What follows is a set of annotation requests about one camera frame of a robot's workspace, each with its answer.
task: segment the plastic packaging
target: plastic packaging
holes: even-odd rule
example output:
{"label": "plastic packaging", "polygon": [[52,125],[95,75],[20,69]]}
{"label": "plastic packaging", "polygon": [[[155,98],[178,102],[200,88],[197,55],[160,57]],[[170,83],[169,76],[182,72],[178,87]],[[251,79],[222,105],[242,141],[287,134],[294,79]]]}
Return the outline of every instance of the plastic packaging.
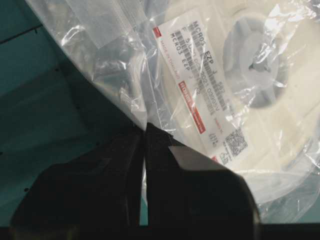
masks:
{"label": "plastic packaging", "polygon": [[262,220],[294,222],[315,202],[318,1],[27,1],[137,125],[242,175]]}

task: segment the red logo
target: red logo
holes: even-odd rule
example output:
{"label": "red logo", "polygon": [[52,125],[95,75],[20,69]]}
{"label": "red logo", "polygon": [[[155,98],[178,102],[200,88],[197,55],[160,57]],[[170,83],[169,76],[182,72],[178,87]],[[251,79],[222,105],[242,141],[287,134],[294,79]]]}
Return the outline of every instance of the red logo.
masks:
{"label": "red logo", "polygon": [[191,97],[191,94],[187,88],[187,85],[185,83],[185,81],[182,81],[179,83],[179,87],[181,89],[181,92],[184,96],[184,100],[186,102],[186,104],[188,105],[188,108],[190,110],[190,113],[193,116],[193,119],[195,121],[196,126],[198,127],[198,130],[200,132],[200,134],[203,134],[206,131],[205,125],[202,122],[202,119],[200,117],[200,114],[198,112],[198,109],[194,103],[194,100]]}
{"label": "red logo", "polygon": [[154,32],[155,37],[156,37],[157,39],[160,38],[160,37],[162,37],[162,34],[161,34],[160,29],[159,29],[158,27],[155,27],[155,28],[153,29],[153,32]]}

